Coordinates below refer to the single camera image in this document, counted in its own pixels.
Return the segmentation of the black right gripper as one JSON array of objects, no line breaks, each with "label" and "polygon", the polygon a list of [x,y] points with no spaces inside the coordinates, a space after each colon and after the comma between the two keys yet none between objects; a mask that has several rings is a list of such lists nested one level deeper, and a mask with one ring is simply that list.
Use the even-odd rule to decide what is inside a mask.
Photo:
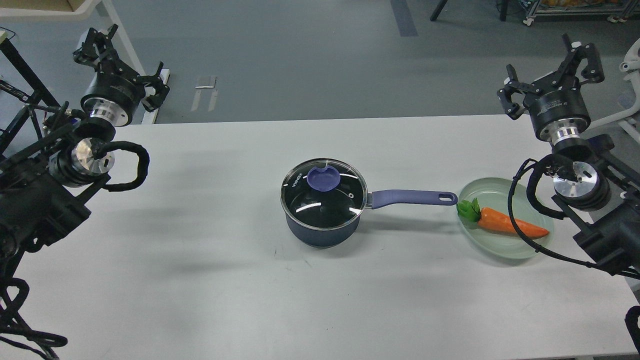
[{"label": "black right gripper", "polygon": [[566,57],[557,70],[542,78],[542,84],[553,88],[551,91],[544,91],[539,84],[519,81],[512,64],[506,65],[507,77],[497,91],[503,112],[510,119],[517,120],[523,114],[529,114],[539,141],[552,142],[553,134],[560,128],[574,128],[577,133],[587,130],[592,119],[581,87],[605,80],[601,55],[594,43],[573,42],[567,33],[561,38],[567,50]]}]

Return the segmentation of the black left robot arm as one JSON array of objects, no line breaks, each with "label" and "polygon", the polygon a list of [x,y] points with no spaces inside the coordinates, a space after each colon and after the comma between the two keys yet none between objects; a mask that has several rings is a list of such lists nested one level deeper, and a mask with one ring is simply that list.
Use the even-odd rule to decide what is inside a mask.
[{"label": "black left robot arm", "polygon": [[118,127],[127,126],[142,105],[157,110],[170,88],[162,79],[162,64],[153,75],[142,75],[121,59],[113,40],[119,27],[106,32],[89,28],[73,52],[74,62],[94,71],[80,108],[60,104],[19,54],[1,36],[1,52],[32,93],[5,80],[1,90],[22,102],[7,129],[1,131],[5,152],[30,120],[37,139],[1,156],[1,341],[57,360],[55,348],[67,338],[32,329],[19,310],[30,288],[15,276],[25,253],[36,253],[64,239],[90,216],[87,202],[98,191],[126,192],[142,186],[150,155],[144,146],[116,141]]}]

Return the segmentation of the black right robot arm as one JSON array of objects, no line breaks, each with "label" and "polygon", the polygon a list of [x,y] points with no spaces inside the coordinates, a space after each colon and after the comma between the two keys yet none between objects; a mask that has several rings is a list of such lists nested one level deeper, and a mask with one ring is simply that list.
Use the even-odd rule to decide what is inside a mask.
[{"label": "black right robot arm", "polygon": [[[496,93],[506,116],[517,120],[527,113],[534,135],[548,142],[551,153],[538,161],[526,160],[507,194],[507,217],[516,234],[553,259],[606,272],[639,278],[639,173],[612,154],[610,135],[584,139],[592,119],[581,93],[584,84],[604,81],[599,51],[562,35],[566,56],[557,70],[533,82],[521,82],[514,66]],[[515,224],[513,197],[522,176],[531,171],[526,198],[539,214],[570,219],[579,231],[573,236],[590,261],[577,260],[533,241]]]}]

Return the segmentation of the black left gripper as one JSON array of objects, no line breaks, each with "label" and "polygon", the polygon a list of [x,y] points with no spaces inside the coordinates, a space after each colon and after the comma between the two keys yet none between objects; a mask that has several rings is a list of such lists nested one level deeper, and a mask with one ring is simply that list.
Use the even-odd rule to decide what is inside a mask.
[{"label": "black left gripper", "polygon": [[[158,110],[169,95],[170,87],[161,77],[162,61],[153,75],[139,75],[135,84],[120,76],[128,75],[130,67],[113,44],[118,29],[116,23],[108,27],[106,33],[90,27],[73,51],[73,61],[95,72],[80,100],[81,109],[90,117],[101,118],[113,126],[127,126],[140,103],[147,112]],[[146,88],[153,89],[154,94],[146,95]]]}]

